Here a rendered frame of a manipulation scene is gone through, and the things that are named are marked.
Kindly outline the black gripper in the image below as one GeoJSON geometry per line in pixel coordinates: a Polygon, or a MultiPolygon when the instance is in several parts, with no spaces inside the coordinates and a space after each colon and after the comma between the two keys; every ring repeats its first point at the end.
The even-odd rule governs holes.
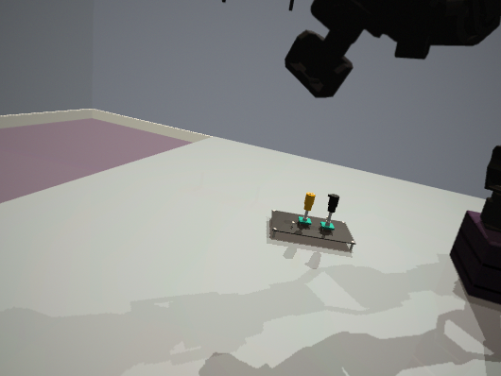
{"type": "Polygon", "coordinates": [[[285,67],[316,98],[332,97],[353,69],[344,55],[364,29],[400,42],[424,17],[431,0],[314,0],[311,13],[329,32],[305,30],[285,67]]]}

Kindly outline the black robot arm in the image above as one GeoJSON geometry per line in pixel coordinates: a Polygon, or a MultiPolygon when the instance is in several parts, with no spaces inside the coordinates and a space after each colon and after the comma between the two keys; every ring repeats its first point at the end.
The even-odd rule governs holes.
{"type": "MultiPolygon", "coordinates": [[[[431,0],[417,26],[397,42],[395,57],[426,59],[430,45],[475,46],[501,22],[501,0],[431,0]]],[[[501,233],[501,145],[492,150],[484,189],[491,190],[480,219],[501,233]]]]}

